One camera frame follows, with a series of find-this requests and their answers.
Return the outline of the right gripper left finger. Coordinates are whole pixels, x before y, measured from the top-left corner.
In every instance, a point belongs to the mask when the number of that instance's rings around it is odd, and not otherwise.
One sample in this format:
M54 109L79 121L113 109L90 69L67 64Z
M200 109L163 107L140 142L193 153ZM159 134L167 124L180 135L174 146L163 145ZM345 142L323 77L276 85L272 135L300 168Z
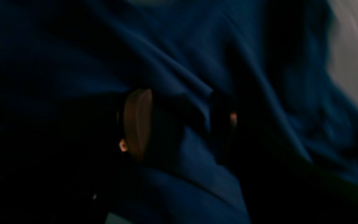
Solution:
M153 93L66 99L0 134L0 224L102 224L118 170L144 158Z

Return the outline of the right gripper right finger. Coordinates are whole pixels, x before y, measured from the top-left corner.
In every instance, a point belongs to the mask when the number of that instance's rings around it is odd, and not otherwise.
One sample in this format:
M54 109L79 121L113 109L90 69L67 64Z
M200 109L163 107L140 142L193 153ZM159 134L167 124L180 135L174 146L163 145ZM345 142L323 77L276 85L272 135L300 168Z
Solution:
M297 155L270 123L210 95L216 160L240 182L253 224L358 224L358 186Z

